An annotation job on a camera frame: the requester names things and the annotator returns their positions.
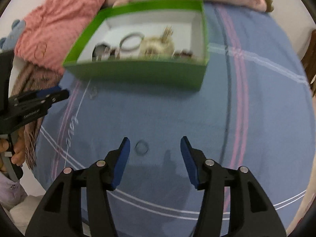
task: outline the human hand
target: human hand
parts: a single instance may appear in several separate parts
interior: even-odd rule
[[[0,139],[0,152],[5,152],[9,149],[9,143],[4,140]],[[14,145],[14,152],[15,154],[11,158],[11,162],[16,164],[17,166],[21,166],[25,161],[25,141],[24,141],[24,127],[21,127],[18,130],[18,141]],[[0,171],[7,172],[3,161],[0,157]]]

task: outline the open box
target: open box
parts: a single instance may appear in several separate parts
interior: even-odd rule
[[[99,12],[63,66],[87,80],[199,90],[208,62],[200,0],[150,0]]]

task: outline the pink textured fabric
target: pink textured fabric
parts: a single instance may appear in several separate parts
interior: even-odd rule
[[[59,74],[76,39],[105,0],[46,0],[25,17],[15,55]]]

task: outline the bracelet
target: bracelet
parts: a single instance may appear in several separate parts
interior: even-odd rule
[[[124,37],[124,38],[121,40],[121,42],[120,42],[120,44],[119,44],[119,49],[120,49],[120,51],[122,51],[122,52],[132,52],[132,51],[136,51],[136,50],[140,47],[140,43],[139,43],[139,45],[134,46],[134,47],[130,47],[130,48],[124,48],[124,47],[123,47],[123,43],[124,43],[126,40],[128,40],[128,39],[130,39],[130,38],[132,38],[132,37],[139,37],[139,38],[142,39],[142,40],[145,38],[145,36],[144,36],[142,33],[131,33],[131,34],[127,35],[126,37]]]

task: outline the blue fabric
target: blue fabric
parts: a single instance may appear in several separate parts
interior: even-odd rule
[[[222,166],[249,167],[285,227],[308,185],[315,120],[289,40],[267,14],[211,3],[204,9],[211,59],[199,92],[87,83],[66,72],[60,86],[71,96],[54,104],[42,124],[34,174],[46,189],[64,167],[88,167],[130,139],[121,184],[108,195],[120,237],[192,232],[203,192],[189,181],[180,151],[185,135]]]

